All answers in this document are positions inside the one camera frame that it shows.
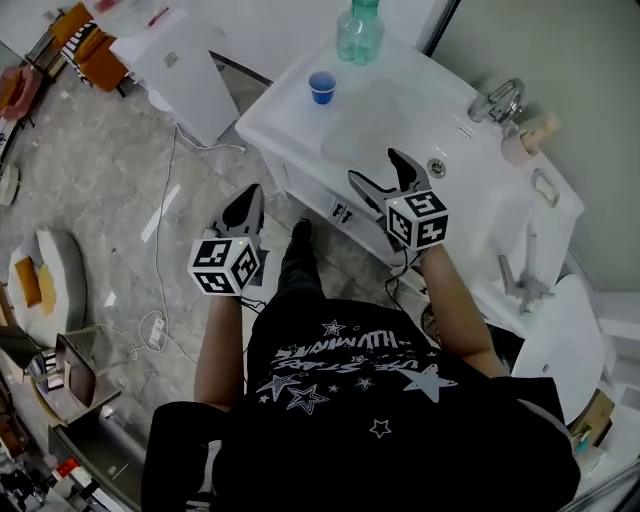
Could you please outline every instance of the marble floor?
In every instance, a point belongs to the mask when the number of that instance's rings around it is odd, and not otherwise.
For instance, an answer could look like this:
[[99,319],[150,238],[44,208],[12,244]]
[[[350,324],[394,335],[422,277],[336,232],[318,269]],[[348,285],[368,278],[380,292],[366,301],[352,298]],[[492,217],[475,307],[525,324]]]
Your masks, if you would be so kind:
[[[223,78],[244,112],[265,87],[226,67]],[[50,87],[28,127],[17,137],[9,160],[21,169],[21,185],[11,207],[0,207],[0,281],[6,282],[9,255],[34,227],[48,224],[70,231],[78,242],[87,273],[87,323],[114,327],[142,345],[138,325],[162,309],[154,265],[155,233],[141,232],[160,206],[174,125],[152,107],[146,92],[128,84],[128,95],[91,89],[66,69]],[[221,143],[245,145],[232,126]],[[250,297],[268,300],[275,292],[279,265],[290,229],[301,216],[315,226],[314,248],[328,297],[389,306],[384,281],[388,268],[346,235],[296,200],[276,191],[254,147],[202,151],[177,137],[168,190],[179,192],[160,222],[158,270],[164,283],[171,340],[162,354],[140,351],[135,361],[109,371],[109,379],[152,413],[158,406],[192,396],[196,359],[209,299],[187,273],[191,242],[198,238],[216,204],[237,188],[258,182],[267,196],[262,248],[269,251],[264,283]],[[400,289],[403,307],[417,318],[422,304]],[[244,309],[244,342],[255,313]],[[148,336],[153,315],[142,326]],[[112,330],[95,349],[102,364],[125,360],[130,346]]]

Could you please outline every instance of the white sink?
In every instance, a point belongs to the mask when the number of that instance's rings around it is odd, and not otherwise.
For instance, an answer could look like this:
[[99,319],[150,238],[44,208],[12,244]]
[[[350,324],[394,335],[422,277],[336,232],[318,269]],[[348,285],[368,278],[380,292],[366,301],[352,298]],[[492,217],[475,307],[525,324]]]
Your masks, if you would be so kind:
[[460,119],[457,112],[464,104],[456,104],[437,82],[420,85],[420,90],[412,90],[388,79],[372,81],[350,102],[320,153],[383,188],[398,186],[387,157],[390,147],[425,168],[431,159],[440,160],[446,174],[430,181],[449,209],[445,245],[467,279],[479,273],[497,279],[499,268],[488,263],[514,250],[529,218],[528,187]]
[[[338,80],[334,100],[324,106],[313,103],[307,84],[321,69]],[[497,256],[507,255],[519,276],[526,225],[533,220],[538,275],[553,288],[583,206],[543,155],[521,169],[504,160],[501,129],[488,121],[473,123],[467,115],[475,94],[454,74],[391,38],[378,60],[364,67],[340,61],[329,41],[292,66],[236,128],[261,149],[281,188],[300,197],[292,190],[295,169],[372,219],[374,212],[349,185],[347,171],[391,188],[398,183],[388,148],[425,168],[431,159],[442,161],[446,175],[430,181],[449,209],[445,246],[483,312],[524,336],[533,316],[521,317],[519,302],[505,296]],[[553,209],[530,186],[536,167],[560,190]],[[345,232],[368,249],[375,245]]]

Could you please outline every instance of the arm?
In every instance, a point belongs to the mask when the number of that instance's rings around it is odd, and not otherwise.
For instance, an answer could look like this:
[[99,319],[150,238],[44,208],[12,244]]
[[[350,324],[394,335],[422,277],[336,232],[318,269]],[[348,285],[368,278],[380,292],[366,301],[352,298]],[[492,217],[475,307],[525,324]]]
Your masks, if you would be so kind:
[[233,297],[214,297],[196,368],[193,398],[228,412],[242,398],[242,306]]
[[444,246],[431,247],[420,262],[443,348],[487,377],[508,375],[469,290]]

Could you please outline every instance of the faucet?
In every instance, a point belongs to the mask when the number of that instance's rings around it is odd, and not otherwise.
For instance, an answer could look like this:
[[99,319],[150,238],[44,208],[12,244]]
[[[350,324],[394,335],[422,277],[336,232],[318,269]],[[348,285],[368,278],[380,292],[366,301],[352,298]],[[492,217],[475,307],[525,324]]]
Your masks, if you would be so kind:
[[489,96],[478,94],[469,107],[469,117],[479,123],[490,116],[495,123],[505,126],[513,116],[522,112],[523,96],[524,83],[519,78],[512,78]]

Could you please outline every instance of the orange chair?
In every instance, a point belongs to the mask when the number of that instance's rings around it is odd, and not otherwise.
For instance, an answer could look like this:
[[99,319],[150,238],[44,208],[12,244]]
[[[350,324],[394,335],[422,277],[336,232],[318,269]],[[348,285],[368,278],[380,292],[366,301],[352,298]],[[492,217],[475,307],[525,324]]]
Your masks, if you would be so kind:
[[[62,50],[75,33],[91,20],[91,14],[84,5],[77,4],[51,27],[56,46]],[[109,50],[114,41],[114,37],[108,36],[96,26],[76,48],[73,57],[80,72],[105,92],[117,88],[128,72]]]

